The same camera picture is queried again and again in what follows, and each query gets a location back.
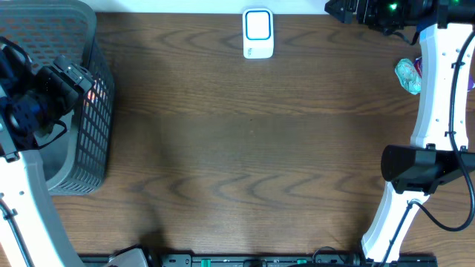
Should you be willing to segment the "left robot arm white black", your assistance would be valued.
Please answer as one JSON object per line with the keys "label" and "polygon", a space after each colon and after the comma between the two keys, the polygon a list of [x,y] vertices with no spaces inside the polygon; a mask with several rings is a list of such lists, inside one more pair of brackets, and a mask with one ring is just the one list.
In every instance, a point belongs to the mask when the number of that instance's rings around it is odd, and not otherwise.
{"label": "left robot arm white black", "polygon": [[1,38],[1,247],[12,266],[84,266],[48,192],[37,131],[95,89],[91,73],[63,55],[34,73],[28,54]]}

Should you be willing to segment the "purple pink snack packet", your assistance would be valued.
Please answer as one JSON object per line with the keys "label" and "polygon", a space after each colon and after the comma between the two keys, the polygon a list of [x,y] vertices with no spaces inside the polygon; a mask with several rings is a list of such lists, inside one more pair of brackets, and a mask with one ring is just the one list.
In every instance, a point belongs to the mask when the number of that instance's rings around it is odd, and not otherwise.
{"label": "purple pink snack packet", "polygon": [[[413,66],[415,67],[419,76],[422,77],[422,57],[421,56],[415,59]],[[474,87],[475,87],[474,78],[472,77],[472,75],[469,75],[468,92],[471,92],[474,89]]]}

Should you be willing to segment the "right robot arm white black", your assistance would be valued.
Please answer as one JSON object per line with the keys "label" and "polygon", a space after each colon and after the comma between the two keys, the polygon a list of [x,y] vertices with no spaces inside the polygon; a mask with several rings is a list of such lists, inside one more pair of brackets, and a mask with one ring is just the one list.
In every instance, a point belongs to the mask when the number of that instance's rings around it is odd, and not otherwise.
{"label": "right robot arm white black", "polygon": [[384,193],[372,224],[361,238],[354,266],[423,266],[404,260],[400,248],[415,216],[436,189],[470,173],[465,112],[474,49],[472,0],[330,0],[325,11],[349,24],[358,22],[386,36],[415,27],[410,40],[422,49],[422,87],[415,128],[407,146],[388,145],[381,156]]}

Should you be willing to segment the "orange snack packet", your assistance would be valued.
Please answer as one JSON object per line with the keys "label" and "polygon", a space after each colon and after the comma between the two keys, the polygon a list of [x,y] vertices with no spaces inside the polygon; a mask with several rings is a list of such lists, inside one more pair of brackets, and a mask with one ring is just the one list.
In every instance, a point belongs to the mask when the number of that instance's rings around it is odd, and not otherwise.
{"label": "orange snack packet", "polygon": [[86,99],[91,104],[96,104],[102,97],[101,80],[95,80],[94,86],[88,91]]}

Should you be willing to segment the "green snack packet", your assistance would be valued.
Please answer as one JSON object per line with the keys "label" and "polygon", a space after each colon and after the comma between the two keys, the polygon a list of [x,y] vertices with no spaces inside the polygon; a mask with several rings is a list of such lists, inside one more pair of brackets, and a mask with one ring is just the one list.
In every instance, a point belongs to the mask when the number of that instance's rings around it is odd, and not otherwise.
{"label": "green snack packet", "polygon": [[395,66],[395,74],[400,85],[413,95],[417,95],[422,90],[422,78],[417,72],[414,64],[409,59],[400,59]]}

